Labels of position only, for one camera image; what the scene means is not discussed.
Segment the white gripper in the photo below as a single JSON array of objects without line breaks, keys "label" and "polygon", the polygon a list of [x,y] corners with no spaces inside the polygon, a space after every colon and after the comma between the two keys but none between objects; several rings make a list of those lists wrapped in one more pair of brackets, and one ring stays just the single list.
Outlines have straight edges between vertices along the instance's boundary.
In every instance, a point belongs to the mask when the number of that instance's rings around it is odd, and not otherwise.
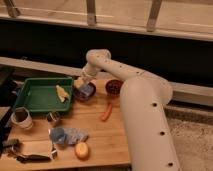
[{"label": "white gripper", "polygon": [[89,84],[94,79],[94,76],[82,70],[81,75],[74,81],[74,86],[79,89],[81,86]]}]

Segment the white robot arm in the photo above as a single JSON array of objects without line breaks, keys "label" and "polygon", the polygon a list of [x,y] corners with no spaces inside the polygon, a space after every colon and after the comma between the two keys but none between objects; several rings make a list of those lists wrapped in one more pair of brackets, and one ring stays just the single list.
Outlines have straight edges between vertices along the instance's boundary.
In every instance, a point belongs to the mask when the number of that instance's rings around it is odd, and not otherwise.
[{"label": "white robot arm", "polygon": [[107,49],[89,50],[86,61],[81,85],[101,70],[123,81],[120,110],[132,171],[182,171],[164,112],[173,96],[171,84],[151,72],[112,60]]}]

